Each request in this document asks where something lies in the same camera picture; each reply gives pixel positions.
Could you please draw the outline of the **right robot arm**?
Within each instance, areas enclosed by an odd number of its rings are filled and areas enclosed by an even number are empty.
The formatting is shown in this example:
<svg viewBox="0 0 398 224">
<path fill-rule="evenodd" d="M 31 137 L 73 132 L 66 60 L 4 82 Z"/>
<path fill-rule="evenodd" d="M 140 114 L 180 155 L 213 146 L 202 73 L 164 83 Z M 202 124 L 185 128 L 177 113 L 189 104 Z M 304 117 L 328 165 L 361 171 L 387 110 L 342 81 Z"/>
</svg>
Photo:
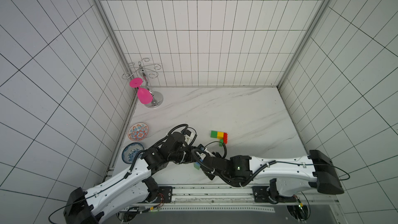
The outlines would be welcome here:
<svg viewBox="0 0 398 224">
<path fill-rule="evenodd" d="M 254 156 L 226 159 L 201 149 L 194 149 L 191 153 L 210 179 L 219 177 L 232 187 L 245 187 L 253 181 L 261 184 L 269 182 L 283 197 L 313 188 L 325 195 L 344 193 L 332 160 L 319 150 L 310 150 L 307 156 L 290 159 Z"/>
</svg>

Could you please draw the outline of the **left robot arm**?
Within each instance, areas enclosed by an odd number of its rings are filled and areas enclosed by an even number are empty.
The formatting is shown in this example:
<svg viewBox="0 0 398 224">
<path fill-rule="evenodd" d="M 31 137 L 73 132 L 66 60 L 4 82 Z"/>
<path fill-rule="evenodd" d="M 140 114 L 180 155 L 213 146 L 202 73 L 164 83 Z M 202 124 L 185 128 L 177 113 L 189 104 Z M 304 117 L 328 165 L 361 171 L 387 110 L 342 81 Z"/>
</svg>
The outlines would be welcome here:
<svg viewBox="0 0 398 224">
<path fill-rule="evenodd" d="M 153 202 L 159 186 L 153 175 L 169 162 L 192 163 L 197 135 L 189 130 L 170 132 L 149 148 L 139 151 L 127 169 L 87 190 L 77 188 L 68 198 L 63 216 L 68 224 L 101 224 L 117 212 L 142 202 Z"/>
</svg>

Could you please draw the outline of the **red lego brick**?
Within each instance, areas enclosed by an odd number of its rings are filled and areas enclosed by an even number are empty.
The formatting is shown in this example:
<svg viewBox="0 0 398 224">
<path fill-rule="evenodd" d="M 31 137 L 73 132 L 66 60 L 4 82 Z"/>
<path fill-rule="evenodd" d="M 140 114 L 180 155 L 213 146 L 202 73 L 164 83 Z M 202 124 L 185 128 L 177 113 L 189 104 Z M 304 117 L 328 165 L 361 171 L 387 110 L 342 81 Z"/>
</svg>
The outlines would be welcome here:
<svg viewBox="0 0 398 224">
<path fill-rule="evenodd" d="M 228 143 L 228 134 L 227 134 L 227 133 L 224 133 L 224 134 L 223 134 L 222 140 L 223 140 L 223 143 L 224 143 L 224 144 L 227 144 L 227 143 Z"/>
</svg>

